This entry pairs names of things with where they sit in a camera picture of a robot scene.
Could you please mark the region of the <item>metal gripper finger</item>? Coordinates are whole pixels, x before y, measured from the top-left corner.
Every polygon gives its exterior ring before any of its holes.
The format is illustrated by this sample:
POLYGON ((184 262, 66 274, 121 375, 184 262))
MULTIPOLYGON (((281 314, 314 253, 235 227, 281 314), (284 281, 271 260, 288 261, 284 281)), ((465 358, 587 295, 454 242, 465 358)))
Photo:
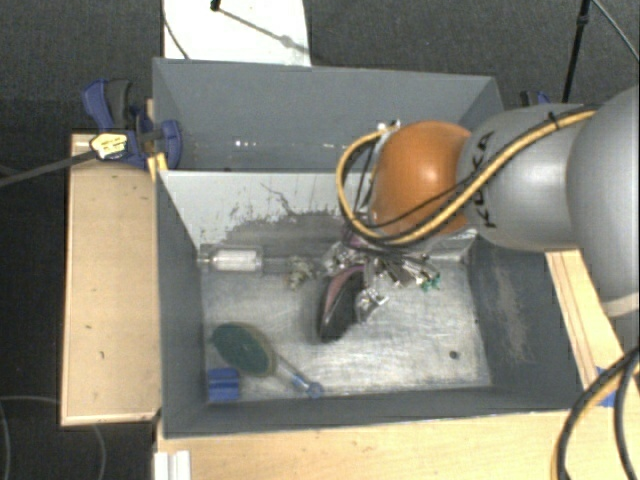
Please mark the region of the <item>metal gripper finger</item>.
POLYGON ((361 324, 366 322, 376 309, 385 305, 389 297, 369 287, 361 290, 355 299, 355 319, 361 324))

